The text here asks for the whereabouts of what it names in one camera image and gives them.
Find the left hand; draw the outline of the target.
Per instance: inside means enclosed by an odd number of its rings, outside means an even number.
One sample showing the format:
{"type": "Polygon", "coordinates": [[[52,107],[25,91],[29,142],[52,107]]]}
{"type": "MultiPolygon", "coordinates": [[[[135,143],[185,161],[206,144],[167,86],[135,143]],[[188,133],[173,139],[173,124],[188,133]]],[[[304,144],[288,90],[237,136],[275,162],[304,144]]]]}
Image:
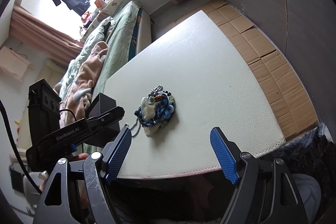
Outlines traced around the left hand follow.
{"type": "MultiPolygon", "coordinates": [[[[80,160],[85,160],[89,155],[87,153],[81,153],[81,154],[78,154],[76,156],[72,156],[69,158],[70,161],[80,161],[80,160]]],[[[43,179],[43,184],[41,184],[39,186],[39,189],[41,191],[44,190],[44,187],[46,186],[46,183],[47,183],[47,180],[48,180],[49,176],[48,175],[45,175],[45,178],[43,179]]]]}

